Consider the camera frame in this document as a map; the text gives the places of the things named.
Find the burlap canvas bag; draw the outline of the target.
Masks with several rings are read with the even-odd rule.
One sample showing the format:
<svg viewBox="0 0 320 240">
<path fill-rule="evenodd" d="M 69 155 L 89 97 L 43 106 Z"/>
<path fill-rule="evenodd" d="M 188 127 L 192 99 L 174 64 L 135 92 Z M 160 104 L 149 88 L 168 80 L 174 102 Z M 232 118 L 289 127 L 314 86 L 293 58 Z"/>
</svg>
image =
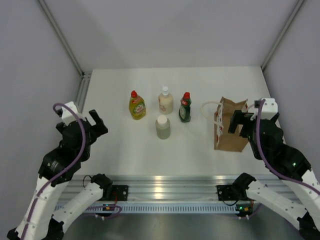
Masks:
<svg viewBox="0 0 320 240">
<path fill-rule="evenodd" d="M 241 126 L 237 126 L 234 133 L 228 133 L 231 118 L 234 111 L 241 110 L 246 113 L 248 111 L 248 100 L 233 102 L 230 99 L 222 97 L 219 105 L 214 113 L 214 149 L 225 152 L 241 153 L 248 140 L 240 136 Z"/>
</svg>

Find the yellow dish soap bottle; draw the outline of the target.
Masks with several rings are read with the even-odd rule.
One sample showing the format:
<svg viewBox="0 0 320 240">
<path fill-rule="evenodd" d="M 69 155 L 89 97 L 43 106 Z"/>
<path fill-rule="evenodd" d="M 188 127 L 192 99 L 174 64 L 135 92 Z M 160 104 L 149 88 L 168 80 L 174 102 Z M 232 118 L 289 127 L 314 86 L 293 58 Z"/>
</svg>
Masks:
<svg viewBox="0 0 320 240">
<path fill-rule="evenodd" d="M 129 112 L 134 120 L 140 120 L 146 115 L 146 104 L 144 99 L 133 90 L 130 94 Z"/>
</svg>

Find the green dish soap bottle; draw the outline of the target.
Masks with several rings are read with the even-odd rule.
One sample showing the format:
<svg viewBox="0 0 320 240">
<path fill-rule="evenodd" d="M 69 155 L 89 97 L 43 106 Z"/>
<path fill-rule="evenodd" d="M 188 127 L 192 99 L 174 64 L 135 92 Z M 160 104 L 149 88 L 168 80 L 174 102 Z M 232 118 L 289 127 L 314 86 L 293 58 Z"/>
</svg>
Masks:
<svg viewBox="0 0 320 240">
<path fill-rule="evenodd" d="M 180 100 L 180 107 L 178 111 L 179 119 L 182 123 L 188 123 L 191 120 L 191 95 L 185 92 Z"/>
</svg>

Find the white capped bottle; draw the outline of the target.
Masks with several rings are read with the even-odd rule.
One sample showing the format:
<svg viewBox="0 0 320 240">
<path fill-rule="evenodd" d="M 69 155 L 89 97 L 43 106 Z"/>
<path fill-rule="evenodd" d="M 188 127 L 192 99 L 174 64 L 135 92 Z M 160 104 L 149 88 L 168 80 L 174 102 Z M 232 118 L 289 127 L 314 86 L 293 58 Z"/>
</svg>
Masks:
<svg viewBox="0 0 320 240">
<path fill-rule="evenodd" d="M 171 135 L 170 120 L 165 115 L 159 115 L 155 122 L 156 134 L 161 140 L 168 139 Z"/>
</svg>

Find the cream pump soap bottle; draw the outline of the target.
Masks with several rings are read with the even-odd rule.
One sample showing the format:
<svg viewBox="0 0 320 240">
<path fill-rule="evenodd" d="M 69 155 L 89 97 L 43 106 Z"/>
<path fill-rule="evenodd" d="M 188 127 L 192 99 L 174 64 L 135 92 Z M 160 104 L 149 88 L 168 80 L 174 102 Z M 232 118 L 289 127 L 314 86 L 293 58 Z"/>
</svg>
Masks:
<svg viewBox="0 0 320 240">
<path fill-rule="evenodd" d="M 174 99 L 167 86 L 162 87 L 162 91 L 158 96 L 158 106 L 159 111 L 164 115 L 171 114 L 173 111 Z"/>
</svg>

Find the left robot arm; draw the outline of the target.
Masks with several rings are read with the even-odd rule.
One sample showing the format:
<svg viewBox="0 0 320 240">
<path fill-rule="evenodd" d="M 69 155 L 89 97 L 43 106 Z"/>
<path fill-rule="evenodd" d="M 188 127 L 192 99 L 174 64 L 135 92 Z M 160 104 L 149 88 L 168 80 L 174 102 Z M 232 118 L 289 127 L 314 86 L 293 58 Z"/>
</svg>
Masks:
<svg viewBox="0 0 320 240">
<path fill-rule="evenodd" d="M 55 209 L 81 163 L 89 159 L 91 145 L 108 133 L 96 110 L 89 111 L 94 125 L 74 111 L 71 122 L 67 122 L 66 112 L 64 107 L 56 111 L 62 119 L 56 125 L 62 140 L 43 157 L 33 198 L 21 223 L 8 231 L 9 240 L 61 240 L 70 225 L 94 202 L 107 200 L 113 194 L 113 181 L 99 173 L 63 208 Z"/>
</svg>

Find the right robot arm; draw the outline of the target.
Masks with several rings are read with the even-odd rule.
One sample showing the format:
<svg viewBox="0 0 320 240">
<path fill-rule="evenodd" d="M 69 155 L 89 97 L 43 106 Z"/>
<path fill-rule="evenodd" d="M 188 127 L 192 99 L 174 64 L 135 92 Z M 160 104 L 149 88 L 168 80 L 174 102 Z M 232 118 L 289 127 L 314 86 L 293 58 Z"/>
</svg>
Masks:
<svg viewBox="0 0 320 240">
<path fill-rule="evenodd" d="M 264 161 L 274 174 L 277 186 L 268 185 L 248 173 L 232 183 L 238 200 L 254 200 L 288 221 L 305 240 L 320 238 L 320 183 L 310 163 L 296 148 L 284 143 L 283 131 L 276 125 L 277 116 L 251 119 L 253 113 L 236 110 L 229 133 L 242 126 L 240 136 L 248 139 L 253 155 Z"/>
</svg>

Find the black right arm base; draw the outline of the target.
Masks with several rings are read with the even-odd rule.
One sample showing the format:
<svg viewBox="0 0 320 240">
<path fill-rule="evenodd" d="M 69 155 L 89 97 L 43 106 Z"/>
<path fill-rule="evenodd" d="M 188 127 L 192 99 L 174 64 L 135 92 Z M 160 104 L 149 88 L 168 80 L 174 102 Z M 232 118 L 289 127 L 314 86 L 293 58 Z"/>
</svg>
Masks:
<svg viewBox="0 0 320 240">
<path fill-rule="evenodd" d="M 231 184 L 222 184 L 216 186 L 217 196 L 219 201 L 236 201 L 237 196 L 234 193 Z"/>
</svg>

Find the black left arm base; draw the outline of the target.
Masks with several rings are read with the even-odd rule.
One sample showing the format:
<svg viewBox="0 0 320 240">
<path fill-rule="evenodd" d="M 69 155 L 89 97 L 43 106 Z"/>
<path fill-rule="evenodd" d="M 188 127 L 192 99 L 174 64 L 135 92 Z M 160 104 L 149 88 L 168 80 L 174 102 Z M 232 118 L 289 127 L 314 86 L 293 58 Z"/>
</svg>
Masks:
<svg viewBox="0 0 320 240">
<path fill-rule="evenodd" d="M 111 202 L 126 202 L 128 200 L 128 195 L 128 185 L 113 185 L 107 200 Z"/>
</svg>

